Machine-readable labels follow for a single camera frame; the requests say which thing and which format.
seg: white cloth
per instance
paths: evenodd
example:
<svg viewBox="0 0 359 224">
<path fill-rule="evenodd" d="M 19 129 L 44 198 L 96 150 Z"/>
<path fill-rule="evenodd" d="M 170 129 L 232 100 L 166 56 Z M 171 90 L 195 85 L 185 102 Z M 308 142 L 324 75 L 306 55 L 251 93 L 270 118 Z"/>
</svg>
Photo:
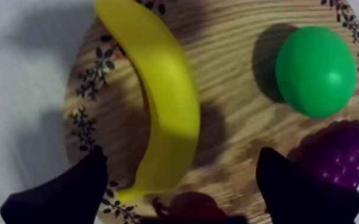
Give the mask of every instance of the white cloth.
<svg viewBox="0 0 359 224">
<path fill-rule="evenodd" d="M 61 109 L 94 16 L 92 0 L 0 0 L 0 206 L 69 167 Z"/>
</svg>

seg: yellow banana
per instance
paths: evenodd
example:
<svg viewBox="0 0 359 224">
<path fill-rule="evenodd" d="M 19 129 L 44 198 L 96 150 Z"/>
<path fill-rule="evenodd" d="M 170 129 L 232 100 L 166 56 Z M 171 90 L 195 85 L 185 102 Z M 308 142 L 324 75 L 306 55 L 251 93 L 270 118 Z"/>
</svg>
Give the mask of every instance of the yellow banana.
<svg viewBox="0 0 359 224">
<path fill-rule="evenodd" d="M 187 59 L 154 13 L 132 0 L 97 0 L 95 8 L 138 70 L 150 104 L 146 153 L 134 185 L 118 192 L 125 203 L 168 191 L 186 174 L 199 137 L 200 108 Z"/>
</svg>

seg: round wooden tray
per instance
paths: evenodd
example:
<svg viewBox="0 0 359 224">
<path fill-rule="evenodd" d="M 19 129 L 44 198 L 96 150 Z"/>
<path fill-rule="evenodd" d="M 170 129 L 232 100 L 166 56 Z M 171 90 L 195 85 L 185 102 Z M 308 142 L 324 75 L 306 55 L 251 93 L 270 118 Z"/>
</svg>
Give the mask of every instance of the round wooden tray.
<svg viewBox="0 0 359 224">
<path fill-rule="evenodd" d="M 202 192 L 227 214 L 269 223 L 255 182 L 261 147 L 283 155 L 301 140 L 338 120 L 359 120 L 359 82 L 349 104 L 326 119 L 309 119 L 283 102 L 274 60 L 298 27 L 324 26 L 348 43 L 359 68 L 359 21 L 346 1 L 143 0 L 178 38 L 199 88 L 202 129 L 193 166 L 160 201 Z M 73 164 L 101 146 L 108 156 L 110 186 L 100 206 L 105 223 L 154 216 L 146 196 L 123 205 L 117 185 L 130 186 L 147 146 L 150 118 L 141 83 L 120 46 L 99 19 L 79 50 L 67 85 L 64 120 Z"/>
</svg>

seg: grape bunch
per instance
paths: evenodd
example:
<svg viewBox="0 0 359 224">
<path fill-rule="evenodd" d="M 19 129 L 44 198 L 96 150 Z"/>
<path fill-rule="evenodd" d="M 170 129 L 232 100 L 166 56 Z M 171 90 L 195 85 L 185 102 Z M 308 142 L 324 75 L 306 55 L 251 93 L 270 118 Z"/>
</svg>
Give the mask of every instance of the grape bunch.
<svg viewBox="0 0 359 224">
<path fill-rule="evenodd" d="M 325 181 L 359 186 L 359 122 L 334 122 L 301 142 L 296 162 Z"/>
</svg>

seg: green plastic egg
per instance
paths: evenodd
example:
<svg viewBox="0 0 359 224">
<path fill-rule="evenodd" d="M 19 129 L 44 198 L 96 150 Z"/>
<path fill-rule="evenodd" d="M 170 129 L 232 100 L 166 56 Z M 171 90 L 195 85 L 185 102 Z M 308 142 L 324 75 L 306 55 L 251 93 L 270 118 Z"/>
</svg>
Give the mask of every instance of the green plastic egg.
<svg viewBox="0 0 359 224">
<path fill-rule="evenodd" d="M 357 69 L 343 39 L 324 27 L 304 27 L 289 36 L 276 61 L 284 99 L 314 118 L 336 114 L 354 94 Z"/>
</svg>

